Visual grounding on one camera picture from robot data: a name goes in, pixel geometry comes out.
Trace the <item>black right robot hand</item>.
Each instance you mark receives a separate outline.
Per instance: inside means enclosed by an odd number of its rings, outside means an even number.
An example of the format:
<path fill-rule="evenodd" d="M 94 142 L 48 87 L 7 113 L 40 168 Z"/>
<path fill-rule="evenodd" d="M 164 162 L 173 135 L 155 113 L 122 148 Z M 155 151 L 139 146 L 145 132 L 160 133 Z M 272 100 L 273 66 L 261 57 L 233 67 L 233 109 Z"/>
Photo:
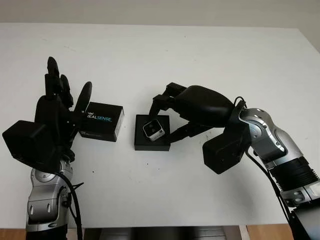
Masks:
<path fill-rule="evenodd" d="M 166 134 L 157 116 L 161 110 L 168 109 L 187 121 L 167 135 L 169 143 L 194 137 L 212 128 L 224 128 L 224 134 L 237 134 L 246 128 L 246 124 L 239 120 L 240 111 L 221 93 L 200 85 L 185 87 L 171 82 L 162 94 L 152 99 L 147 123 L 142 127 L 151 141 Z"/>

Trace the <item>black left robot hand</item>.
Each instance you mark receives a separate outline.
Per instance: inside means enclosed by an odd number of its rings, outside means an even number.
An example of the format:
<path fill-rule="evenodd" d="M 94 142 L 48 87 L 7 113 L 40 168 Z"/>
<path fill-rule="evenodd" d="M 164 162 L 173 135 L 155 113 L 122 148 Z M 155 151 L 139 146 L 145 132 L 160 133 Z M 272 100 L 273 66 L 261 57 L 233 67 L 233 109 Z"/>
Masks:
<path fill-rule="evenodd" d="M 92 83 L 86 82 L 80 92 L 75 107 L 68 78 L 60 74 L 56 60 L 50 56 L 47 60 L 47 73 L 44 75 L 45 95 L 36 105 L 36 123 L 46 125 L 54 144 L 64 154 L 74 156 L 71 147 L 81 128 L 83 117 L 92 95 Z"/>

